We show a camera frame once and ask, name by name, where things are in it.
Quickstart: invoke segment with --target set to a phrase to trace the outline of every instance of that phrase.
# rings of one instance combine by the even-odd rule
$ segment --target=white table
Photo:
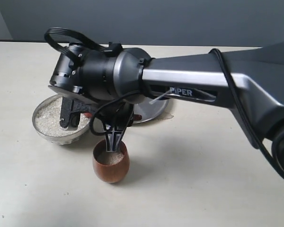
[[[211,47],[142,47],[153,57]],[[242,48],[220,48],[223,51]],[[174,117],[131,127],[131,168],[118,185],[95,176],[101,138],[58,146],[37,135],[32,112],[59,53],[0,43],[0,227],[284,227],[284,181],[228,110],[175,101]]]

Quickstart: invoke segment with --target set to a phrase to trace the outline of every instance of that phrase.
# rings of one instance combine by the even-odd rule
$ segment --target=black cable
[[[89,121],[89,129],[90,129],[91,133],[93,133],[95,136],[103,136],[103,135],[105,135],[106,132],[111,131],[113,129],[112,127],[110,127],[108,130],[105,130],[104,132],[97,132],[97,131],[95,131],[95,129],[94,129],[94,121],[95,121],[96,117],[99,115],[99,113],[104,108],[106,108],[106,107],[108,107],[110,105],[116,104],[116,103],[122,101],[124,98],[127,98],[129,96],[133,96],[133,95],[137,95],[137,94],[140,94],[140,91],[129,92],[129,93],[119,97],[118,99],[115,99],[113,101],[110,101],[110,102],[104,104],[99,109],[97,109],[97,111],[92,115],[92,117],[91,117],[91,119]]]
[[[212,49],[209,53],[215,54],[215,56],[218,59],[221,70],[222,70],[222,72],[225,76],[228,87],[229,87],[231,94],[233,96],[235,105],[238,109],[240,117],[242,118],[242,121],[243,121],[248,133],[250,134],[252,139],[256,142],[256,144],[259,147],[259,150],[262,152],[262,154],[264,155],[266,160],[270,163],[271,167],[284,179],[283,169],[277,164],[277,162],[274,160],[274,158],[270,155],[270,153],[268,152],[268,150],[266,149],[266,147],[264,146],[264,144],[262,143],[260,138],[257,136],[256,132],[254,131],[254,129],[253,129],[251,123],[250,123],[250,120],[249,120],[249,118],[246,114],[244,106],[243,106],[243,104],[240,100],[238,87],[236,86],[236,83],[235,83],[235,81],[234,81],[234,79],[233,79],[233,77],[232,77],[232,75],[231,75],[231,73],[228,69],[228,66],[226,64],[225,59],[223,58],[221,51],[219,51],[218,49]]]
[[[60,28],[60,27],[53,27],[46,31],[44,35],[45,41],[56,51],[59,51],[61,54],[64,54],[67,56],[75,66],[81,65],[81,58],[79,58],[77,55],[75,55],[72,51],[70,51],[67,47],[63,47],[59,45],[52,37],[51,35],[64,35],[67,37],[74,38],[84,44],[85,47],[91,49],[91,50],[97,50],[97,51],[104,51],[105,47],[97,44],[96,42],[92,41],[91,39],[87,38],[85,35],[72,31],[66,28]]]

